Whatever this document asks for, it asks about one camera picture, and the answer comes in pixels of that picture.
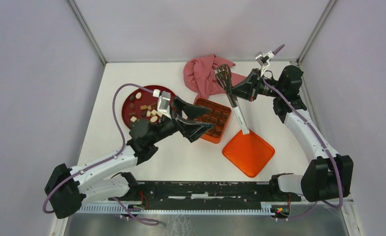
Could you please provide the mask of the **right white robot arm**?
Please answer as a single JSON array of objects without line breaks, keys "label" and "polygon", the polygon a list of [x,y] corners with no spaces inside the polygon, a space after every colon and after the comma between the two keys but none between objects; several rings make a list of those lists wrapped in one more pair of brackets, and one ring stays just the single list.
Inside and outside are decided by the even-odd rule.
[{"label": "right white robot arm", "polygon": [[253,69],[232,88],[232,93],[249,102],[259,95],[273,97],[273,110],[292,132],[308,159],[303,175],[278,174],[268,188],[269,196],[280,201],[295,193],[309,202],[323,202],[333,208],[343,205],[350,194],[354,163],[336,151],[313,123],[300,97],[303,72],[296,66],[283,68],[279,79],[267,78],[265,68]]}]

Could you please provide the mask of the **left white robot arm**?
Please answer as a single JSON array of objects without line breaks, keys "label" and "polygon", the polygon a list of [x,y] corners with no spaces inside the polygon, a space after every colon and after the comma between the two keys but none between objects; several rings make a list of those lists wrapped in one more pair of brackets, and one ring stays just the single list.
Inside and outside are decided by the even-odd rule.
[{"label": "left white robot arm", "polygon": [[158,151],[155,144],[177,132],[193,143],[214,127],[198,120],[211,112],[209,108],[187,103],[178,96],[166,111],[158,123],[135,121],[129,132],[131,139],[115,153],[82,166],[56,166],[44,188],[44,213],[63,219],[98,200],[121,196],[134,200],[139,187],[135,178],[123,170],[148,161]]}]

